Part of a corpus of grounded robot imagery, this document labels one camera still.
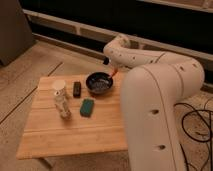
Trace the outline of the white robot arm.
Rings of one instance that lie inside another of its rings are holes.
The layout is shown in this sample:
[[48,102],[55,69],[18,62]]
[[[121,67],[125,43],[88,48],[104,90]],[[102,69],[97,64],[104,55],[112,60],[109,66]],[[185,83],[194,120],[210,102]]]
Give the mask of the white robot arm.
[[103,52],[113,67],[130,69],[121,83],[120,104],[131,171],[186,171],[174,105],[201,89],[203,66],[185,55],[132,49],[123,34]]

